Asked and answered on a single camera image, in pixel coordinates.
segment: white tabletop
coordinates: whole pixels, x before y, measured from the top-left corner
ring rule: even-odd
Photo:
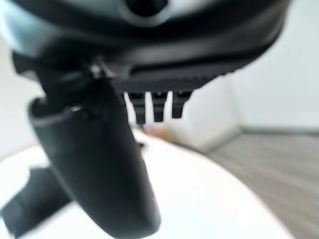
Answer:
[[[198,153],[134,133],[146,144],[143,156],[162,217],[160,230],[149,239],[293,239],[259,198],[220,166]],[[47,162],[40,147],[14,160],[18,165],[25,159],[32,165]],[[111,237],[76,203],[23,237],[87,238]]]

